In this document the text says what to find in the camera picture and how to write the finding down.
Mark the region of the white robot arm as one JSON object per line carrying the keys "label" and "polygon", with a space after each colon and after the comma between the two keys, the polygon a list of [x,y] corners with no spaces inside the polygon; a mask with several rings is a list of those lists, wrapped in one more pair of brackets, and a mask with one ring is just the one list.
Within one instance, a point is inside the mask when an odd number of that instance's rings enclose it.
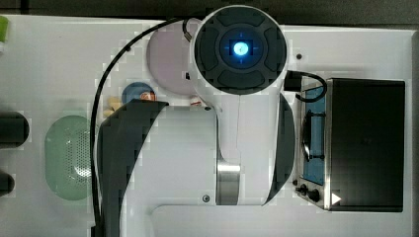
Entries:
{"label": "white robot arm", "polygon": [[92,237],[154,237],[151,215],[164,205],[263,206],[289,179],[295,133],[280,25],[254,7],[220,8],[199,23],[188,71],[202,106],[133,99],[101,124]]}

